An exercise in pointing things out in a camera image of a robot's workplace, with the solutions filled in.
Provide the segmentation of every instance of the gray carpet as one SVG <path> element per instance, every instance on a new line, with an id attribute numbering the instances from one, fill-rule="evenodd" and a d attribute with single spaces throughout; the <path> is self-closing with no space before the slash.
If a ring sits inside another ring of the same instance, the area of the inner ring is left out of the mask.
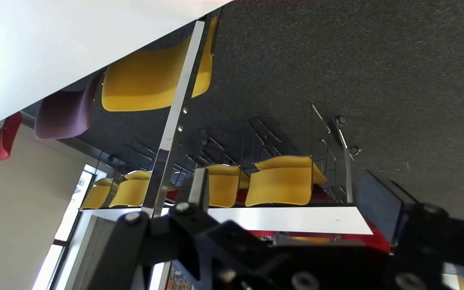
<path id="1" fill-rule="evenodd" d="M 464 218 L 464 2 L 239 0 L 224 8 L 213 86 L 192 102 L 184 139 L 206 128 L 243 157 L 247 119 L 263 116 L 285 153 L 321 155 L 311 103 L 348 119 L 356 174 L 374 169 Z M 124 144 L 155 147 L 166 115 L 98 103 L 81 139 L 140 161 Z"/>

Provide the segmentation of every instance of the table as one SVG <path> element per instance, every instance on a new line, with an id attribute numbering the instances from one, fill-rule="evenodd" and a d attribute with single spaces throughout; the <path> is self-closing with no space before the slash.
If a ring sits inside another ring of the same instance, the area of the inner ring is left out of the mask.
<path id="1" fill-rule="evenodd" d="M 0 0 L 0 121 L 230 0 Z"/>
<path id="2" fill-rule="evenodd" d="M 211 208 L 208 213 L 248 231 L 372 235 L 356 206 Z"/>

